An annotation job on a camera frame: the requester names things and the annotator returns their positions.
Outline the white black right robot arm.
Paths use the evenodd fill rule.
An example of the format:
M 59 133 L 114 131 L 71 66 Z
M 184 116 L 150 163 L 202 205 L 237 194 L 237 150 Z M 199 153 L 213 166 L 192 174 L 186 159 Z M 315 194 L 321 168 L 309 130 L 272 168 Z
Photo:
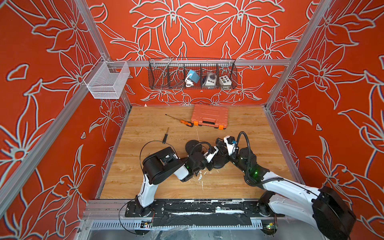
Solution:
M 239 138 L 216 139 L 218 155 L 244 173 L 247 185 L 265 190 L 258 200 L 259 213 L 285 215 L 305 222 L 328 240 L 348 240 L 356 215 L 332 188 L 320 189 L 290 181 L 260 166 L 250 142 L 240 149 Z

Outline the black round stand base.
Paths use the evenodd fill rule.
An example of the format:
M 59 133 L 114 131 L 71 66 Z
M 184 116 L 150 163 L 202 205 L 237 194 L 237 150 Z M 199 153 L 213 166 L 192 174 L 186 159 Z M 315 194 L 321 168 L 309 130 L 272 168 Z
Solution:
M 214 169 L 221 169 L 229 162 L 229 156 L 227 153 L 218 152 L 212 158 L 211 162 L 213 163 Z

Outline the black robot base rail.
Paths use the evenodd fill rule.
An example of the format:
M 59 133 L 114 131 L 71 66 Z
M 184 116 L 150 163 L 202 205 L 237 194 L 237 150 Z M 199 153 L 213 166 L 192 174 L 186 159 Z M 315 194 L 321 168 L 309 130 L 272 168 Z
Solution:
M 151 223 L 160 225 L 224 225 L 246 224 L 251 219 L 261 220 L 263 224 L 274 221 L 276 215 L 268 212 L 258 200 L 244 199 L 157 199 L 148 208 L 140 211 L 135 201 L 124 207 L 126 218 L 149 218 Z

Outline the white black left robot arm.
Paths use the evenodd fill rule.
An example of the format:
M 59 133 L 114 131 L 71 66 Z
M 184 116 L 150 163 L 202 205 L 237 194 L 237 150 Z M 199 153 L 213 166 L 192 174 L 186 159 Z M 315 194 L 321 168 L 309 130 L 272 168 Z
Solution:
M 171 175 L 175 175 L 181 182 L 187 182 L 201 170 L 210 171 L 214 168 L 214 157 L 219 153 L 218 147 L 208 142 L 191 140 L 187 142 L 185 149 L 188 154 L 186 158 L 180 158 L 175 149 L 169 146 L 144 159 L 143 183 L 135 197 L 135 204 L 140 211 L 153 204 L 158 185 Z

